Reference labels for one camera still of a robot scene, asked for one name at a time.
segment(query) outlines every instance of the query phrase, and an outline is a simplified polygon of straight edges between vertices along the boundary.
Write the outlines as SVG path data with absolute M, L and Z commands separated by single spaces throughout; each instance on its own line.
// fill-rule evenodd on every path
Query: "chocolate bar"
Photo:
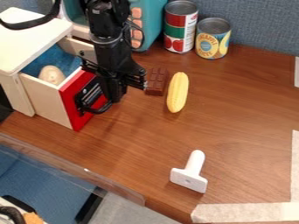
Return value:
M 168 80 L 168 71 L 163 67 L 155 67 L 148 73 L 148 85 L 145 89 L 147 95 L 163 95 L 166 82 Z

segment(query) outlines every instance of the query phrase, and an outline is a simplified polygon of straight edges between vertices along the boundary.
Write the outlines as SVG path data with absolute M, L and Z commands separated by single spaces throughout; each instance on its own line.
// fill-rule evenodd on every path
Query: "teal box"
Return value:
M 142 48 L 136 50 L 144 52 L 149 49 L 156 37 L 163 29 L 163 10 L 167 4 L 167 0 L 129 0 L 131 2 L 131 9 L 134 7 L 143 10 L 143 33 L 144 43 Z
M 129 0 L 130 8 L 142 10 L 144 42 L 138 52 L 144 52 L 150 48 L 157 36 L 163 29 L 163 8 L 167 0 Z M 69 19 L 75 24 L 87 26 L 87 20 L 80 7 L 80 0 L 63 0 L 65 12 Z

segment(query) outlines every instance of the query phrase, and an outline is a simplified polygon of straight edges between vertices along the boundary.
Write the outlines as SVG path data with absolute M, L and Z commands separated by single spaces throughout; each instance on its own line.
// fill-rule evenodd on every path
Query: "open drawer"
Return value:
M 38 74 L 46 65 L 58 67 L 66 79 L 58 86 L 39 79 Z M 57 45 L 25 67 L 19 77 L 35 113 L 69 129 L 80 130 L 93 116 L 80 111 L 78 97 L 94 97 L 96 88 L 98 92 L 96 98 L 93 98 L 91 108 L 98 109 L 107 101 L 99 84 L 94 84 L 96 76 L 82 70 L 80 59 L 62 51 Z

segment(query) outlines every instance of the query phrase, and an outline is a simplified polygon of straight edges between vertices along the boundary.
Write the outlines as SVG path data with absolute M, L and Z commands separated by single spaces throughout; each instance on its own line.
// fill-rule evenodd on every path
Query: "black cable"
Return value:
M 112 106 L 112 102 L 108 101 L 103 107 L 96 109 L 96 108 L 89 108 L 89 107 L 82 107 L 82 109 L 86 112 L 95 114 L 95 115 L 100 115 L 104 112 L 106 112 L 107 110 L 109 110 Z
M 50 22 L 52 19 L 54 19 L 55 17 L 57 17 L 59 15 L 60 3 L 61 3 L 61 0 L 55 0 L 55 3 L 53 5 L 53 7 L 51 8 L 50 12 L 47 15 L 45 15 L 44 17 L 41 17 L 38 19 L 33 19 L 30 21 L 21 22 L 21 23 L 16 23 L 16 24 L 6 23 L 0 18 L 0 25 L 4 26 L 7 29 L 14 30 L 14 31 L 29 29 L 29 28 L 32 28 L 32 27 L 35 27 L 38 25 L 43 25 L 47 22 Z
M 126 40 L 126 43 L 129 44 L 129 46 L 131 46 L 131 48 L 136 49 L 136 50 L 142 48 L 143 43 L 144 43 L 144 40 L 145 40 L 145 35 L 144 35 L 144 32 L 143 32 L 143 29 L 142 29 L 139 25 L 137 25 L 137 24 L 135 24 L 135 23 L 133 23 L 132 21 L 129 21 L 129 20 L 126 21 L 126 24 L 129 25 L 130 27 L 133 27 L 133 28 L 137 29 L 138 31 L 140 31 L 140 32 L 143 34 L 143 40 L 142 40 L 142 42 L 141 42 L 141 44 L 140 44 L 139 47 L 137 47 L 137 48 L 133 47 L 132 44 L 129 43 L 129 42 L 125 39 L 125 40 Z
M 26 224 L 23 215 L 13 206 L 0 206 L 0 214 L 9 217 L 14 224 Z

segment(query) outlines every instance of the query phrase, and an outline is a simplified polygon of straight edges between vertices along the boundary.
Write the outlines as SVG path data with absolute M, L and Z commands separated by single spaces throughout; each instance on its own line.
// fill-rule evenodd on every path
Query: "food can label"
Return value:
M 207 34 L 198 32 L 196 37 L 196 52 L 205 59 L 219 59 L 227 54 L 231 31 L 223 34 Z
M 171 17 L 166 17 L 164 23 L 164 46 L 175 53 L 186 53 L 194 47 L 198 13 L 195 12 L 184 16 L 184 19 L 182 19 L 182 16 L 179 16 L 180 19 L 176 20 L 176 17 L 178 16 L 171 15 Z

